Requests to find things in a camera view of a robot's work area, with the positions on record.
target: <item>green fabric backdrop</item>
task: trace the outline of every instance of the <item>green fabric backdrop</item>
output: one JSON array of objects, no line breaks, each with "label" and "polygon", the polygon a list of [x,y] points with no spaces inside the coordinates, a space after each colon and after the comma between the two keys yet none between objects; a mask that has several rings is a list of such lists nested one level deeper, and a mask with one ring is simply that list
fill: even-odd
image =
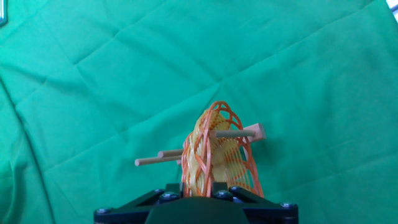
[{"label": "green fabric backdrop", "polygon": [[92,223],[175,182],[211,102],[244,125],[264,194],[301,223],[394,223],[398,26],[383,0],[8,2],[0,222]]}]

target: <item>wooden dowel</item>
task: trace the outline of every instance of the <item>wooden dowel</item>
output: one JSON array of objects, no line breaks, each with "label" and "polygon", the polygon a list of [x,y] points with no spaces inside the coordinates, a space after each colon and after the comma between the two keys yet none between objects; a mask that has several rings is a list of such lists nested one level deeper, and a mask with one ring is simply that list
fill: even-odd
[{"label": "wooden dowel", "polygon": [[152,157],[152,158],[145,158],[145,159],[136,159],[134,164],[136,166],[143,166],[143,165],[155,164],[155,163],[160,163],[160,162],[176,161],[179,159],[181,159],[181,156],[170,156],[170,157],[165,157],[165,158]]},{"label": "wooden dowel", "polygon": [[158,158],[165,158],[165,157],[170,157],[170,156],[181,156],[183,149],[173,149],[173,150],[166,150],[166,151],[160,151],[157,153]]},{"label": "wooden dowel", "polygon": [[253,130],[226,130],[212,131],[211,137],[216,138],[236,138],[236,137],[253,137],[256,134]]},{"label": "wooden dowel", "polygon": [[[222,138],[226,135],[229,136],[230,138],[231,138],[231,135],[238,134],[239,137],[243,137],[242,135],[244,135],[244,136],[248,137],[250,143],[261,141],[266,138],[266,132],[264,130],[264,127],[260,123],[245,127],[243,130],[214,131],[214,132],[211,132],[210,134],[213,134],[213,136],[215,135],[215,137],[218,137],[218,138]],[[183,149],[160,151],[157,154],[157,157],[165,158],[165,157],[169,157],[169,156],[181,156],[182,152],[183,152]]]}]

